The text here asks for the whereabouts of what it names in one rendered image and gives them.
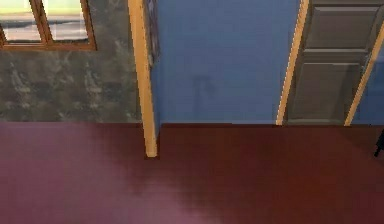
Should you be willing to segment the brown framed window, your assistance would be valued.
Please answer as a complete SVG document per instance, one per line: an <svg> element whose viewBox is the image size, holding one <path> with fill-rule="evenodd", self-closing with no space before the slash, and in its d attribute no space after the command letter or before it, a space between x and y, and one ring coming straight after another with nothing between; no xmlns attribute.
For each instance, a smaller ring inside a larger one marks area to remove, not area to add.
<svg viewBox="0 0 384 224"><path fill-rule="evenodd" d="M0 50L96 50L89 0L0 0Z"/></svg>

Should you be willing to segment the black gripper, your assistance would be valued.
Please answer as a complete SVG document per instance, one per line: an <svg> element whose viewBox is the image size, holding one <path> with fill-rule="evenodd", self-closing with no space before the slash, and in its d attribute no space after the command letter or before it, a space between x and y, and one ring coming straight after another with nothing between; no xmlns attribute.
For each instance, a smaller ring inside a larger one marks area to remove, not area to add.
<svg viewBox="0 0 384 224"><path fill-rule="evenodd" d="M377 142L376 142L376 151L374 153L375 157L378 157L381 150L384 150L384 129L382 130Z"/></svg>

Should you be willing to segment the dark grey panelled door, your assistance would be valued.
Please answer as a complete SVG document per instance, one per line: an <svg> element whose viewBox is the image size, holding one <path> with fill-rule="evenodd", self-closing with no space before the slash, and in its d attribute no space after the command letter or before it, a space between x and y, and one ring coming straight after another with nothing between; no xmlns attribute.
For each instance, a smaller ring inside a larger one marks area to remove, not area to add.
<svg viewBox="0 0 384 224"><path fill-rule="evenodd" d="M384 21L384 0L309 0L284 123L342 125Z"/></svg>

